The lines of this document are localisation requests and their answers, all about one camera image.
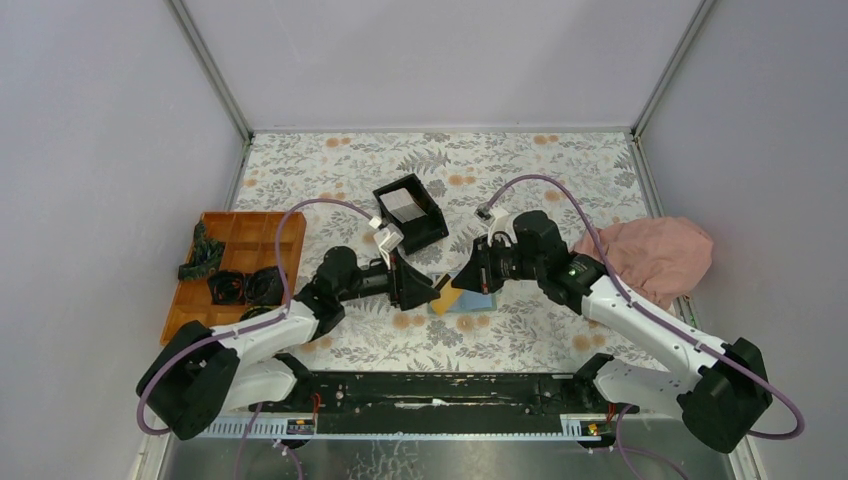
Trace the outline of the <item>gold credit card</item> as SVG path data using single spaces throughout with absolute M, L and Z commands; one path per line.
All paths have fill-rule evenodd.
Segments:
M 445 283 L 440 289 L 440 297 L 431 301 L 429 307 L 436 315 L 446 314 L 463 294 L 462 289 L 455 288 L 451 281 Z

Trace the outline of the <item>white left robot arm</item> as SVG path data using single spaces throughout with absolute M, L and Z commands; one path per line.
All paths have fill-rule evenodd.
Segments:
M 139 427 L 156 434 L 145 421 L 151 410 L 165 432 L 188 440 L 226 411 L 262 402 L 301 409 L 310 397 L 308 374 L 278 353 L 330 333 L 344 318 L 346 301 L 380 294 L 402 311 L 440 296 L 433 281 L 396 251 L 361 267 L 352 249 L 338 246 L 289 303 L 230 325 L 184 324 L 136 386 Z

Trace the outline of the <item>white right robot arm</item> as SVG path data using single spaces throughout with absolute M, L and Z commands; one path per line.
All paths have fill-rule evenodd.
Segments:
M 772 405 L 762 354 L 750 341 L 727 343 L 647 301 L 600 261 L 570 251 L 542 211 L 481 206 L 475 214 L 487 232 L 474 240 L 453 287 L 493 294 L 508 280 L 533 281 L 554 303 L 614 330 L 661 364 L 656 370 L 594 355 L 574 375 L 583 410 L 632 404 L 680 420 L 707 447 L 730 453 Z

